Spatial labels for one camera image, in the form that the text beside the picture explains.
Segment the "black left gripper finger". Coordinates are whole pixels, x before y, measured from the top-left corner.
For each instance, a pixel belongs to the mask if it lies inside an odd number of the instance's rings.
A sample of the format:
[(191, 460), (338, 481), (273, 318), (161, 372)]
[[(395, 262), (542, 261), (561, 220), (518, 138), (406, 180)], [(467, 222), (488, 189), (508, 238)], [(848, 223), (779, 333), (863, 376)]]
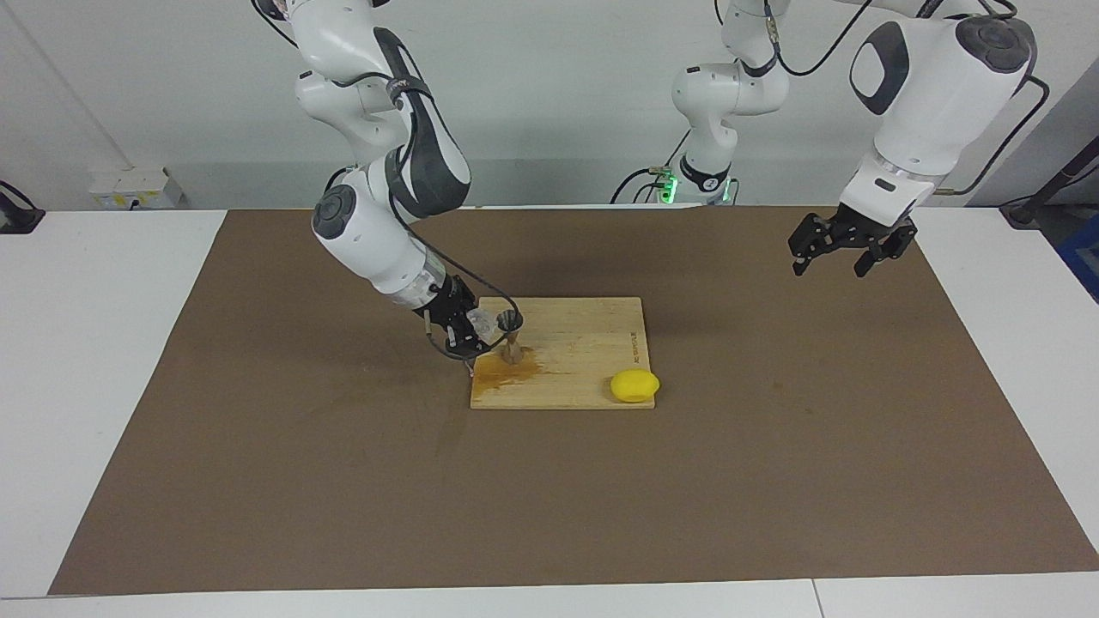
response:
[(865, 277), (872, 267), (882, 263), (882, 261), (901, 258), (904, 251), (914, 241), (917, 232), (918, 228), (913, 222), (903, 221), (887, 233), (864, 234), (861, 242), (865, 251), (854, 264), (855, 275)]
[(813, 260), (844, 249), (845, 242), (847, 232), (844, 227), (837, 227), (835, 219), (804, 216), (788, 238), (793, 275), (802, 276)]

